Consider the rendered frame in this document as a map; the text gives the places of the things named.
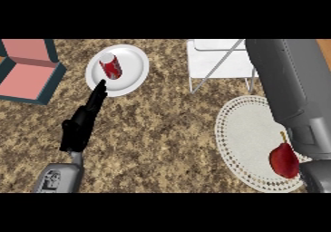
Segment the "teal and pink box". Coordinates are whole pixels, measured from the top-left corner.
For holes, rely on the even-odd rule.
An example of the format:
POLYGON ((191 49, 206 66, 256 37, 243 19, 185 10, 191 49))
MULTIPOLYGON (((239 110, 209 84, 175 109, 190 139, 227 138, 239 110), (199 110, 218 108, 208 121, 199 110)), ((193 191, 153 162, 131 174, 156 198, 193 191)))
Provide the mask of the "teal and pink box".
POLYGON ((0 39, 0 100, 47 105, 66 75, 53 39, 0 39))

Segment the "red soda can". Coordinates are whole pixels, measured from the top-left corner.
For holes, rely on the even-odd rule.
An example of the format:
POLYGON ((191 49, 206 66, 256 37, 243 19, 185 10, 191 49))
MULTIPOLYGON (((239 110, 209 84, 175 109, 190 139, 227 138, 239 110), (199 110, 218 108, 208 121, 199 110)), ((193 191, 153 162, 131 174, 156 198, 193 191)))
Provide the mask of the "red soda can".
POLYGON ((123 75, 123 69, 118 56, 113 53, 104 53, 100 57, 100 65, 112 80, 118 80, 123 75))

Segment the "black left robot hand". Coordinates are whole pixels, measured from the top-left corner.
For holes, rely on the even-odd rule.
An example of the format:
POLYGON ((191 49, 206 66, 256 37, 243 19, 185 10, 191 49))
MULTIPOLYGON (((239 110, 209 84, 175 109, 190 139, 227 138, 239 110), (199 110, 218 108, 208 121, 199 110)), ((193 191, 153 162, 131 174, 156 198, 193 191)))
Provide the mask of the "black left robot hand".
POLYGON ((82 152, 86 148, 94 131, 95 117, 109 96, 106 83, 107 81, 103 80, 97 84, 86 104, 79 107, 72 119, 63 122, 64 135, 60 151, 82 152))

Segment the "white round lace placemat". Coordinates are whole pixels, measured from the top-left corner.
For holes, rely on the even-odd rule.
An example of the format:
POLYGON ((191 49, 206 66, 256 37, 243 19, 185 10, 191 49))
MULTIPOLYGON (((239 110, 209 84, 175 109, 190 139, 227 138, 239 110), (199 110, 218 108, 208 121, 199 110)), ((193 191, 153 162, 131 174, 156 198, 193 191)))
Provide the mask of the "white round lace placemat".
POLYGON ((267 98, 246 95, 222 107, 215 124, 218 150, 239 179, 258 191, 289 193, 304 186, 271 168, 268 156, 283 144, 286 128, 274 121, 267 98))

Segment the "white round plate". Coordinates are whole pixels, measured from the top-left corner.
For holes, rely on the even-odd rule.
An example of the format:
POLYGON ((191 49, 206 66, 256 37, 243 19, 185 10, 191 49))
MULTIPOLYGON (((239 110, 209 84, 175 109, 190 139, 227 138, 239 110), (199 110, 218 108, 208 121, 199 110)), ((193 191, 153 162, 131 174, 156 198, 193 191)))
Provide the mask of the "white round plate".
POLYGON ((86 66, 86 83, 91 89, 95 88, 101 80, 107 81, 109 97, 120 97, 135 91, 150 73, 150 58, 144 51, 131 44, 116 44, 101 50, 94 56, 86 66), (100 65, 100 58, 106 53, 113 53, 118 57, 123 69, 123 75, 118 80, 112 80, 100 65))

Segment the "dark red pear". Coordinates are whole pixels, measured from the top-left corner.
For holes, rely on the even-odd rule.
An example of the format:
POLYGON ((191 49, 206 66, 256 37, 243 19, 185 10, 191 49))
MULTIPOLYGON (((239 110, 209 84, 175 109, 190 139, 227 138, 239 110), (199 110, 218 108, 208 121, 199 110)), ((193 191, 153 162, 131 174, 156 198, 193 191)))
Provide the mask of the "dark red pear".
POLYGON ((283 143, 270 152, 268 161, 274 172, 287 179, 293 179, 299 174, 299 159, 292 145, 281 132, 283 143))

